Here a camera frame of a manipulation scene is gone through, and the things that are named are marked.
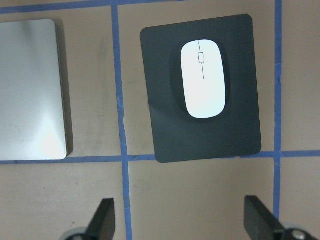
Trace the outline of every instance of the beige surface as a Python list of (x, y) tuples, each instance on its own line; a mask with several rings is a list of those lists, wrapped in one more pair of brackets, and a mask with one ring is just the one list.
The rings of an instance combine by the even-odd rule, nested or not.
[(274, 149), (274, 2), (197, 0), (122, 5), (119, 10), (124, 124), (128, 154), (153, 154), (153, 138), (140, 44), (145, 27), (237, 14), (253, 18), (262, 151)]
[(14, 6), (25, 6), (25, 5), (37, 5), (37, 4), (54, 4), (54, 3), (65, 3), (65, 2), (81, 2), (85, 0), (1, 0), (1, 7), (14, 7)]
[(103, 198), (115, 198), (114, 240), (124, 240), (120, 162), (2, 165), (0, 239), (58, 240), (87, 227)]
[(0, 15), (0, 22), (31, 19), (54, 20), (66, 50), (61, 56), (71, 105), (70, 156), (120, 155), (111, 8)]
[(320, 237), (320, 157), (283, 158), (280, 220)]
[(284, 1), (282, 149), (320, 149), (320, 1)]
[(271, 158), (130, 162), (133, 240), (248, 240), (244, 197), (272, 210), (273, 166)]

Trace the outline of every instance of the closed laptop lid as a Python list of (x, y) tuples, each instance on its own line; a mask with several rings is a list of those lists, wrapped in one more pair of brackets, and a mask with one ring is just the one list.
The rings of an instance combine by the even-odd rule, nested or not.
[(0, 23), (0, 161), (66, 156), (55, 23)]

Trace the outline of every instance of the mouse scroll wheel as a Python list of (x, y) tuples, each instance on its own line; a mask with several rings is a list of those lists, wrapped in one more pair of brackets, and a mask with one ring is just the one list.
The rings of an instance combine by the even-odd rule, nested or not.
[(198, 59), (200, 64), (203, 64), (205, 62), (205, 55), (203, 52), (198, 53)]

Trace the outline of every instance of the black mouse pad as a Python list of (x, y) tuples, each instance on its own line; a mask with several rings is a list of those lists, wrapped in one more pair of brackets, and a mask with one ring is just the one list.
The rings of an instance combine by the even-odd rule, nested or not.
[[(161, 163), (226, 158), (261, 150), (253, 22), (235, 15), (163, 26), (140, 33), (155, 157)], [(225, 107), (217, 116), (192, 117), (186, 107), (181, 50), (195, 40), (221, 52)]]

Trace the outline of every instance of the white mouse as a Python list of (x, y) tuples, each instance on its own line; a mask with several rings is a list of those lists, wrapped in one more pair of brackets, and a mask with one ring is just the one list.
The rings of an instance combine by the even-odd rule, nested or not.
[(197, 119), (212, 118), (225, 108), (226, 88), (221, 53), (211, 40), (196, 40), (181, 50), (186, 108)]

